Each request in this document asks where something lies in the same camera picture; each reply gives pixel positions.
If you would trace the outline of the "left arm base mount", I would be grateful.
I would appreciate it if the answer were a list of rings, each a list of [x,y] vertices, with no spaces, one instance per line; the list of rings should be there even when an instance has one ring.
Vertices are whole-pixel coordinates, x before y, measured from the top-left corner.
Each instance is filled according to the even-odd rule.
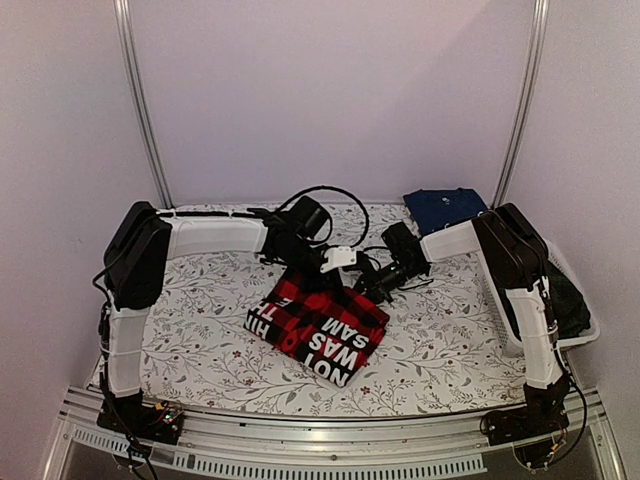
[[[120,398],[107,392],[97,425],[139,440],[176,445],[182,433],[183,413],[181,407],[167,401],[145,405],[141,391]]]

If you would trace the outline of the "red black plaid shirt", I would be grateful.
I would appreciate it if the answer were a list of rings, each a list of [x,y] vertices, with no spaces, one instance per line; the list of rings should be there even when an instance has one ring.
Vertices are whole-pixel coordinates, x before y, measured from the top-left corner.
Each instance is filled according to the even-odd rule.
[[[386,334],[389,315],[349,287],[303,289],[292,268],[249,309],[244,328],[296,360],[316,377],[346,387]]]

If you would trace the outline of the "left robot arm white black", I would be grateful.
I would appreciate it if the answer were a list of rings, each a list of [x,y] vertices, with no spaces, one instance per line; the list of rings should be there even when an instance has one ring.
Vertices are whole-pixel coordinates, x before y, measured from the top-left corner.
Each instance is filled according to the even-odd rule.
[[[303,190],[279,207],[245,211],[157,209],[135,202],[108,244],[104,268],[92,280],[105,297],[100,321],[104,366],[100,387],[114,400],[111,419],[128,434],[148,426],[139,366],[144,325],[164,289],[168,261],[190,255],[247,252],[302,273],[314,288],[337,288],[340,270],[357,263],[356,246],[319,238],[331,231],[329,212]]]

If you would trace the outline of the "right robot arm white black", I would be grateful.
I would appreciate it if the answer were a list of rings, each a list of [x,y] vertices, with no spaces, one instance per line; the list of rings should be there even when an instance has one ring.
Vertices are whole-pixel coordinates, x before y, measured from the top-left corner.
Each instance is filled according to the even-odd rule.
[[[549,250],[518,207],[506,203],[421,238],[398,222],[382,238],[390,264],[377,269],[360,252],[350,267],[361,273],[355,290],[376,304],[390,302],[393,290],[427,274],[433,263],[479,254],[490,282],[505,290],[526,360],[526,407],[518,412],[517,427],[524,435],[537,436],[552,424],[569,392],[570,376],[558,353],[558,325],[546,272]]]

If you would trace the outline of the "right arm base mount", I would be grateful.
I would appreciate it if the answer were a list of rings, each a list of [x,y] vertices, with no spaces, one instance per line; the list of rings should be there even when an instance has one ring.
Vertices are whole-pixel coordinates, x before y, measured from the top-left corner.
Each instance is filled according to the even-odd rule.
[[[566,375],[547,389],[525,384],[525,405],[489,411],[480,421],[480,432],[488,438],[491,446],[559,433],[558,440],[547,438],[515,449],[516,460],[525,468],[538,470],[549,467],[566,440],[569,419],[564,399],[569,390],[570,379]]]

